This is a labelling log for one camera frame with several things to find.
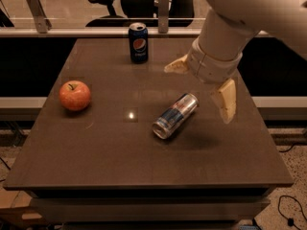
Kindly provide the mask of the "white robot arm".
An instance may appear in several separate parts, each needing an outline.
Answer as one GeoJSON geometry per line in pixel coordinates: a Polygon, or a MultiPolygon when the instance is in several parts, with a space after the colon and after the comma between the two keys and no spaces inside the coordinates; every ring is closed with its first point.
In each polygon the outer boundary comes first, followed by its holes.
{"type": "Polygon", "coordinates": [[[236,113],[232,76],[247,44],[264,31],[307,58],[307,0],[206,0],[209,11],[189,53],[164,67],[191,72],[207,84],[210,97],[228,124],[236,113]]]}

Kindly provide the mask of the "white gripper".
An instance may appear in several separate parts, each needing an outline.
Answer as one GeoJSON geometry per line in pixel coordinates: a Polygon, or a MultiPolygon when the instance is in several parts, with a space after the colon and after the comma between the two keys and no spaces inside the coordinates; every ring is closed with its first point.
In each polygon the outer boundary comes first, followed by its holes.
{"type": "Polygon", "coordinates": [[[219,109],[225,124],[229,124],[237,108],[236,83],[234,75],[243,54],[240,53],[232,60],[214,59],[205,53],[199,40],[195,39],[187,56],[180,57],[164,67],[165,73],[186,74],[189,69],[200,81],[208,84],[222,83],[210,93],[213,103],[219,109]]]}

